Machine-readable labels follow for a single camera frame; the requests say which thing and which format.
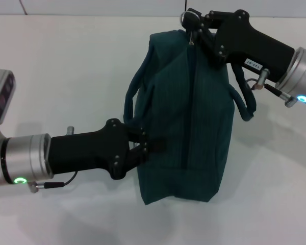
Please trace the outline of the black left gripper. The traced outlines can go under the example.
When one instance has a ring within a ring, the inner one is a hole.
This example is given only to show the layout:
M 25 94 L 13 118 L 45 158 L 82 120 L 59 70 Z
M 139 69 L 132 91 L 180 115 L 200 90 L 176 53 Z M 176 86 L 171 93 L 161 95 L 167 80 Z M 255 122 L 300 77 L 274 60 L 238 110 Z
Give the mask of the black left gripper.
M 129 141 L 141 146 L 130 149 Z M 114 118 L 98 131 L 53 137 L 49 166 L 55 175 L 100 168 L 120 180 L 150 155 L 166 150 L 164 137 L 152 138 L 143 128 L 127 127 Z

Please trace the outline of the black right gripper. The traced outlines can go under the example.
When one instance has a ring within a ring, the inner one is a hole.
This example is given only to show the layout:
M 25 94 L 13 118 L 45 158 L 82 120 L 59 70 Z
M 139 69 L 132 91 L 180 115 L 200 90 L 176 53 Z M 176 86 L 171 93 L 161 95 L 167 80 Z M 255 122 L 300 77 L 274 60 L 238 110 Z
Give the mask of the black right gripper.
M 244 10 L 210 11 L 206 15 L 189 8 L 182 13 L 182 27 L 198 30 L 197 43 L 215 68 L 232 63 L 278 82 L 286 73 L 295 49 L 254 29 Z M 209 29 L 216 29 L 212 34 Z

